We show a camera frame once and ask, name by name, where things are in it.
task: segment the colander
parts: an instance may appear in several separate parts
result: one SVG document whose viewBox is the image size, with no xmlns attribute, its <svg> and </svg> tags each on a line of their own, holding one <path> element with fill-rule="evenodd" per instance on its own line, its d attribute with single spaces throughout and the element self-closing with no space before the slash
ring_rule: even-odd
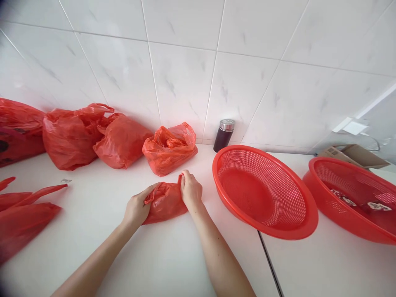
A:
<svg viewBox="0 0 396 297">
<path fill-rule="evenodd" d="M 315 231 L 318 210 L 311 193 L 270 154 L 250 146 L 228 146 L 217 153 L 212 170 L 224 205 L 245 223 L 289 240 Z"/>
</svg>

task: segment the countertop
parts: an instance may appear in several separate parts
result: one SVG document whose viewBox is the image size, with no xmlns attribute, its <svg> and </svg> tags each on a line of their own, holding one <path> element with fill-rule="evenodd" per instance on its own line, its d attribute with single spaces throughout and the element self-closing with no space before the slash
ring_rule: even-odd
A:
<svg viewBox="0 0 396 297">
<path fill-rule="evenodd" d="M 198 154 L 183 167 L 202 184 L 206 208 L 257 296 L 279 296 L 257 230 L 235 218 L 218 197 L 213 147 L 197 147 Z M 160 178 L 145 158 L 127 170 L 96 160 L 72 172 L 60 171 L 47 154 L 1 168 L 0 180 L 16 176 L 2 193 L 35 191 L 72 180 L 60 193 L 39 200 L 64 210 L 2 267 L 3 285 L 14 296 L 50 296 L 121 222 L 132 195 L 156 182 L 177 182 L 179 173 Z M 190 215 L 139 228 L 116 258 L 98 296 L 215 296 Z"/>
<path fill-rule="evenodd" d="M 273 155 L 301 178 L 312 158 Z M 306 239 L 261 236 L 284 297 L 396 296 L 396 246 L 361 239 L 320 211 L 318 227 Z"/>
<path fill-rule="evenodd" d="M 321 212 L 315 232 L 297 241 L 262 234 L 235 218 L 218 197 L 212 177 L 215 152 L 197 145 L 185 163 L 203 185 L 203 201 L 258 297 L 391 297 L 396 293 L 396 246 L 356 237 Z M 271 153 L 303 177 L 313 156 Z M 68 189 L 43 197 L 64 208 L 27 247 L 1 269 L 15 296 L 49 296 L 121 222 L 130 196 L 148 185 L 176 182 L 179 171 L 154 175 L 145 158 L 127 170 L 100 160 L 60 171 L 46 154 L 0 169 L 16 176 L 5 192 L 34 191 L 71 179 Z M 215 296 L 198 234 L 189 214 L 142 226 L 121 251 L 98 296 Z"/>
</svg>

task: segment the cardboard box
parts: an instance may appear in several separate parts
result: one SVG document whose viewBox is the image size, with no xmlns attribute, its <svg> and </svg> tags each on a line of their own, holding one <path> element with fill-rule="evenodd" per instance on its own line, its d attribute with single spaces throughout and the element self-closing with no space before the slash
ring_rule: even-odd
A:
<svg viewBox="0 0 396 297">
<path fill-rule="evenodd" d="M 321 151 L 318 156 L 336 158 L 362 167 L 364 169 L 380 169 L 389 163 L 358 144 L 347 144 L 343 146 L 331 146 Z"/>
</svg>

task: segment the plastic bag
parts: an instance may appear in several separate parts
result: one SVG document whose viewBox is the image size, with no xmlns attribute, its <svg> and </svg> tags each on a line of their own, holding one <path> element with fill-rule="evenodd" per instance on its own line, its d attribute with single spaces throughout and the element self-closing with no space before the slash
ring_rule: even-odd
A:
<svg viewBox="0 0 396 297">
<path fill-rule="evenodd" d="M 34 239 L 60 210 L 52 203 L 39 203 L 0 212 L 0 266 Z"/>
<path fill-rule="evenodd" d="M 195 140 L 196 134 L 186 122 L 169 129 L 161 126 L 146 139 L 142 151 L 151 170 L 163 177 L 198 153 Z"/>
<path fill-rule="evenodd" d="M 34 193 L 0 195 L 0 266 L 22 250 L 61 210 L 52 203 L 32 203 L 65 187 L 67 184 L 43 188 Z"/>
<path fill-rule="evenodd" d="M 0 181 L 0 191 L 4 190 L 7 188 L 7 186 L 15 180 L 15 177 L 9 177 L 3 181 Z"/>
<path fill-rule="evenodd" d="M 44 117 L 43 140 L 47 153 L 60 170 L 75 170 L 97 158 L 93 146 L 103 138 L 98 126 L 106 127 L 105 113 L 114 109 L 90 104 L 77 111 L 54 109 Z"/>
<path fill-rule="evenodd" d="M 109 116 L 107 128 L 99 128 L 104 138 L 94 145 L 98 157 L 114 169 L 127 169 L 139 159 L 144 141 L 154 134 L 122 113 Z"/>
<path fill-rule="evenodd" d="M 45 152 L 44 115 L 29 105 L 0 98 L 0 167 Z"/>
<path fill-rule="evenodd" d="M 180 184 L 183 174 L 179 175 L 177 184 L 162 182 L 147 196 L 144 203 L 150 205 L 150 212 L 143 225 L 163 222 L 187 212 L 182 200 Z"/>
</svg>

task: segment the thermos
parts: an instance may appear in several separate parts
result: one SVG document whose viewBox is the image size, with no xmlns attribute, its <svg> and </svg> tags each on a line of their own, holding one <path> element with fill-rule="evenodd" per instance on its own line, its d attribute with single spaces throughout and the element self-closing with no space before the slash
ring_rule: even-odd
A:
<svg viewBox="0 0 396 297">
<path fill-rule="evenodd" d="M 219 131 L 217 131 L 216 140 L 213 146 L 213 150 L 216 153 L 228 145 L 232 132 L 234 131 L 234 126 L 234 120 L 225 119 L 220 121 Z"/>
</svg>

